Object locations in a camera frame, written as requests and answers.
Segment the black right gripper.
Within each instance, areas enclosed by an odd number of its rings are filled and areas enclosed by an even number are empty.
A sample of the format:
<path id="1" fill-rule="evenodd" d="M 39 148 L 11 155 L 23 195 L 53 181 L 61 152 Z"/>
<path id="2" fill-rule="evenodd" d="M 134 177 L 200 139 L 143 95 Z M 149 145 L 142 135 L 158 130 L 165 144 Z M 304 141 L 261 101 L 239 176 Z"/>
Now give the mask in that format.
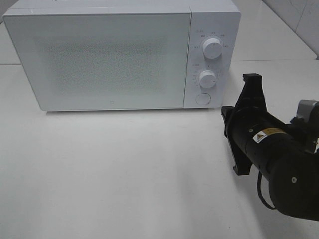
<path id="1" fill-rule="evenodd" d="M 243 80 L 245 84 L 235 107 L 221 108 L 235 173 L 248 175 L 254 165 L 264 176 L 270 176 L 283 158 L 309 157 L 292 125 L 267 112 L 262 76 L 245 73 Z"/>

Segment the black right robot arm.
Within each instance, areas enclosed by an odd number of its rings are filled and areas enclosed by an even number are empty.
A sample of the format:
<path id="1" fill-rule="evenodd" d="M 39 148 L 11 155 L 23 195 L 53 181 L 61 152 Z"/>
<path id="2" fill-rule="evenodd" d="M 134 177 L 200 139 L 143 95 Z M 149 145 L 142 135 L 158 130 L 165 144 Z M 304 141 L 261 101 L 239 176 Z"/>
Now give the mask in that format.
<path id="1" fill-rule="evenodd" d="M 268 181 L 271 210 L 299 219 L 319 219 L 319 103 L 299 101 L 296 116 L 284 123 L 266 107 L 262 76 L 243 75 L 235 106 L 223 106 L 224 134 L 237 175 L 252 166 Z"/>

